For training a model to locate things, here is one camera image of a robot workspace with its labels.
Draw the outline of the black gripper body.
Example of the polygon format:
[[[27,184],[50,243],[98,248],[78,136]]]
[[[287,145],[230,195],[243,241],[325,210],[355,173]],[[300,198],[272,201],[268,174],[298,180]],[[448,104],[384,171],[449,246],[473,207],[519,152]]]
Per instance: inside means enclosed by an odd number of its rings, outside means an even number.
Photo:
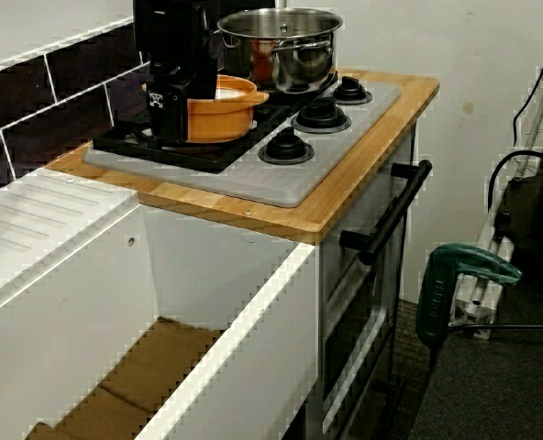
[[[206,17],[136,17],[135,43],[148,56],[145,88],[215,88],[217,60]]]

